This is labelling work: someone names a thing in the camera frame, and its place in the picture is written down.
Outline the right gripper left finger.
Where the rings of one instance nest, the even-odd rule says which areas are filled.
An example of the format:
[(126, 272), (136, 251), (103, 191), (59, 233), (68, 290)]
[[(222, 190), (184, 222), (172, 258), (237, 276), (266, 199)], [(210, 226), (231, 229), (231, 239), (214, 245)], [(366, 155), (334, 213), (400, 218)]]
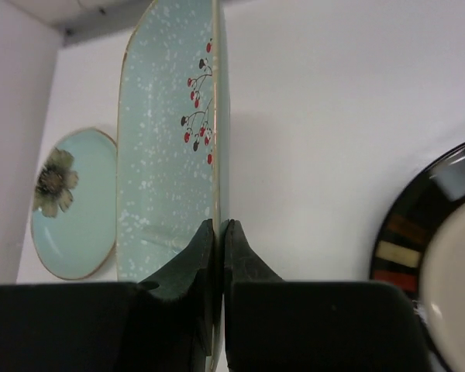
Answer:
[(0, 371), (202, 371), (212, 353), (212, 222), (139, 283), (0, 285)]

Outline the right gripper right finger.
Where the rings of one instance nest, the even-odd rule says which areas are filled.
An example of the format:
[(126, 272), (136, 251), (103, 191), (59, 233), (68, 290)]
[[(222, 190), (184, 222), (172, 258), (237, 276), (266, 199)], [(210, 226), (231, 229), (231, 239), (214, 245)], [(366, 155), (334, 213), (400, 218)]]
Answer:
[(429, 371), (411, 302), (379, 281), (285, 281), (239, 221), (225, 234), (226, 359), (231, 371)]

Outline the teal rectangular divided plate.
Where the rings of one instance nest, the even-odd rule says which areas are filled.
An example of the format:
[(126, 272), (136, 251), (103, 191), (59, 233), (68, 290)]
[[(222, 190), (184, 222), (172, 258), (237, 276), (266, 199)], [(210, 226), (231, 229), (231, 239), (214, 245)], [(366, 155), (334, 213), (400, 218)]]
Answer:
[(117, 278), (176, 260), (205, 220), (229, 219), (229, 73), (218, 1), (155, 1), (126, 47), (119, 85)]

